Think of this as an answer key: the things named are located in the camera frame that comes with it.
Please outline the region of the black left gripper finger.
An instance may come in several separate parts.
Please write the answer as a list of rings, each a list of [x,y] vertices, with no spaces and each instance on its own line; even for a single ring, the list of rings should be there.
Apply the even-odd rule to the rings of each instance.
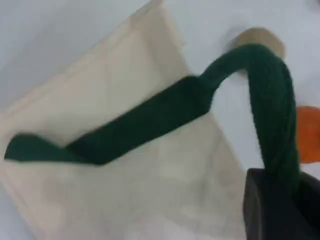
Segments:
[[[320,181],[302,172],[298,188],[298,208],[320,239]]]
[[[263,169],[247,171],[243,219],[248,240],[298,240],[294,206],[282,187]]]

